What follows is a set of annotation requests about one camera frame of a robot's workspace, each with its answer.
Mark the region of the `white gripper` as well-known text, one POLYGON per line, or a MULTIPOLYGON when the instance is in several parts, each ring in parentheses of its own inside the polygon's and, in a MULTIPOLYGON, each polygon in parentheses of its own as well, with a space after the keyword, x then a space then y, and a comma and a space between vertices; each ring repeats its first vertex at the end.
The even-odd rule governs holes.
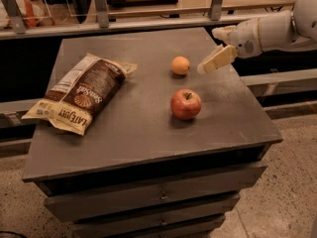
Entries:
POLYGON ((236 57, 248 59, 262 53, 259 38, 259 20, 252 19, 239 23, 218 27, 212 30, 215 39, 230 44, 226 47, 217 46, 198 66, 199 74, 206 74, 212 70, 232 63, 236 57))

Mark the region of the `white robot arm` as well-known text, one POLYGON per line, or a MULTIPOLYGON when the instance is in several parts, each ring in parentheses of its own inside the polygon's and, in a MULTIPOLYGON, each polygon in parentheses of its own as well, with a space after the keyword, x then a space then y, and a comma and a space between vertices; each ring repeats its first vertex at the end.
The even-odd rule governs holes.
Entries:
POLYGON ((297 0, 293 10, 243 21, 212 30, 217 46, 197 72, 224 67, 236 58, 248 59, 268 51, 306 52, 317 49, 317 0, 297 0))

